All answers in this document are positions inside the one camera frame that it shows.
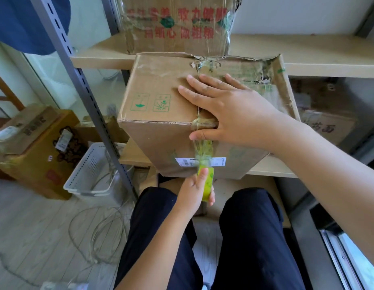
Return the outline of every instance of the forearm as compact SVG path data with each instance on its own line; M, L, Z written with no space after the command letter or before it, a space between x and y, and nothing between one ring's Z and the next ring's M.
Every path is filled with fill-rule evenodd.
M305 124L293 124L277 155L374 265L374 170Z
M166 289L188 221L172 209L116 290Z

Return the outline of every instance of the window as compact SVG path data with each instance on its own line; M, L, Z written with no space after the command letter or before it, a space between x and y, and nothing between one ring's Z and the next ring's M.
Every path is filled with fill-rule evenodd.
M348 235L321 234L344 288L374 290L374 267Z

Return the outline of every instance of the white plastic basket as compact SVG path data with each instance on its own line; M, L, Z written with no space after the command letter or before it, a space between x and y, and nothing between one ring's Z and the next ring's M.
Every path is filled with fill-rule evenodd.
M125 143L117 145L120 150L124 148ZM104 144L93 143L66 181L64 190L90 205L120 207L126 190L117 172L110 176L111 163L108 158ZM132 178L134 166L124 167Z

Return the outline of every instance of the damaged cardboard box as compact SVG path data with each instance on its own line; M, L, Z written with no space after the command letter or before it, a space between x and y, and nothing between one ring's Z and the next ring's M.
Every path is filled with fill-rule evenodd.
M230 32L241 0L116 0L128 54L228 53Z
M57 110L59 118L21 155L0 153L0 169L46 198L67 200L63 189L87 147L73 127L79 122L71 110Z
M118 116L118 123L163 176L187 177L196 172L194 144L189 134L198 108L177 90L188 74L225 73L256 89L277 109L300 120L281 56L272 59L200 58L181 53L143 53L136 56ZM216 121L201 110L200 118ZM213 142L217 178L240 179L268 153Z
M301 121L338 145L354 129L357 117L343 86L320 79L291 79Z
M113 142L126 143L129 139L127 133L118 126L114 116L103 116L105 124ZM94 142L102 142L90 116L84 116L82 121L74 126L82 141L90 147Z
M58 116L58 112L50 106L27 106L0 128L0 152L22 154Z

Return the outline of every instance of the slotted metal upright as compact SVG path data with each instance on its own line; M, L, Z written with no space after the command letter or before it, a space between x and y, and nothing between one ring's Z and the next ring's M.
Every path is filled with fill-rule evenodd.
M117 168L124 187L132 194L133 198L137 200L137 193L133 187L132 181L129 178L127 171L124 166L118 161L119 153L112 142L109 131L105 124L104 118L98 108L97 102L93 96L90 86L84 76L81 68L75 68L70 60L70 56L73 55L73 47L70 44L69 38L65 33L65 30L59 20L59 16L54 8L54 4L51 0L30 0L34 6L36 13L38 14L51 42L53 43L59 58L61 59L71 81L76 88L79 97L81 98L86 110L92 119L96 130L98 131L102 141L105 144L107 152L110 154L113 164ZM111 34L118 32L116 18L114 16L114 8L112 0L102 0L105 15ZM124 81L127 82L129 78L128 72L123 72Z

